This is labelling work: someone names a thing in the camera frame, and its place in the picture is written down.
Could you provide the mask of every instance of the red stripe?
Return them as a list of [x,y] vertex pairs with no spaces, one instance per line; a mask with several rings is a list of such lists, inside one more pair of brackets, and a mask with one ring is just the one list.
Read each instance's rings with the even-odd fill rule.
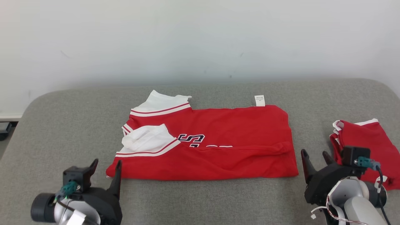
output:
[[[162,148],[161,150],[159,150],[158,152],[154,152],[154,153],[150,153],[150,152],[140,152],[141,153],[148,153],[148,154],[156,154],[159,153],[160,151],[164,150],[166,147],[170,146],[172,143],[174,143],[177,139],[173,140],[171,143],[169,143],[168,145],[166,145],[164,148]],[[139,154],[139,153],[117,153],[117,155],[115,157],[118,157],[118,155],[134,155],[134,154]]]
[[168,110],[171,110],[171,109],[174,109],[174,108],[178,108],[178,107],[181,107],[181,106],[184,106],[184,105],[187,105],[187,104],[189,104],[189,103],[185,103],[185,104],[178,105],[178,106],[175,106],[175,107],[172,107],[172,108],[168,108],[168,109],[164,109],[164,110],[160,110],[160,111],[154,111],[154,112],[138,112],[138,111],[134,111],[134,110],[131,110],[131,112],[142,113],[142,114],[160,113],[160,112],[168,111]]
[[125,125],[124,126],[122,126],[123,128],[125,128],[125,130],[126,131],[128,131],[129,133],[130,133],[130,130],[128,130],[126,127],[125,127]]

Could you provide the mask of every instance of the white tag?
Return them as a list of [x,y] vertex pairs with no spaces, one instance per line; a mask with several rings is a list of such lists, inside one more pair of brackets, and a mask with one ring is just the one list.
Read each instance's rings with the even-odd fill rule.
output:
[[[382,183],[386,182],[386,180],[388,179],[388,177],[385,175],[383,175],[382,178],[383,178],[383,181],[381,181]],[[380,193],[380,188],[378,188],[378,186],[379,186],[378,181],[380,181],[380,177],[376,178],[376,180],[375,180],[375,188],[378,190],[378,193]]]
[[74,213],[68,220],[67,225],[82,225],[83,222],[85,221],[86,215],[79,212],[78,210],[74,210]]
[[256,106],[265,106],[264,95],[255,95]]

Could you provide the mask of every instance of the white wall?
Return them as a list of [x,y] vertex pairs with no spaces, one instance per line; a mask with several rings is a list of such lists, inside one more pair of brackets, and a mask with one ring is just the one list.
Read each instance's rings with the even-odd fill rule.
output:
[[0,117],[109,84],[366,77],[399,95],[399,59],[398,0],[0,0]]

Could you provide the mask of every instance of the red shirt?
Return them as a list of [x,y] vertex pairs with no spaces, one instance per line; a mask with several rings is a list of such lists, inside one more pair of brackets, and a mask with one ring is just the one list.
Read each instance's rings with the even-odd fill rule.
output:
[[[330,139],[334,147],[334,157],[338,164],[342,163],[340,152],[346,145],[364,147],[371,150],[371,159],[381,164],[383,175],[388,179],[383,183],[387,190],[400,189],[400,153],[396,146],[381,127],[377,119],[361,123],[349,123],[346,121],[335,121],[335,128]],[[379,177],[378,171],[367,169],[361,176],[362,181],[375,183]]]
[[[267,105],[193,110],[189,98],[153,91],[145,103],[132,109],[122,128],[125,147],[107,175],[114,176],[118,160],[123,164],[122,177],[134,179],[298,175],[288,115],[282,109]],[[164,141],[157,147],[148,144],[159,140]]]

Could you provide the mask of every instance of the gray fabric surface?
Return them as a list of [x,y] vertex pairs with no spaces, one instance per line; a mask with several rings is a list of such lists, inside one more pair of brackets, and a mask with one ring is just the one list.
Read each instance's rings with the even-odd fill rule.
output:
[[[199,108],[254,105],[263,94],[289,114],[300,175],[281,179],[160,182],[123,180],[121,207],[127,224],[323,224],[310,218],[314,208],[304,200],[306,184],[300,150],[307,149],[316,169],[322,151],[331,149],[329,134],[337,119],[350,122],[378,118],[400,147],[400,100],[372,80],[344,79],[230,85],[158,86],[66,90],[36,99],[26,110],[0,161],[0,223],[36,224],[30,205],[40,192],[54,193],[62,172],[71,165],[100,162],[92,177],[107,188],[107,166],[122,147],[121,126],[130,109],[151,92],[191,95]],[[390,191],[386,212],[399,224],[400,191]]]

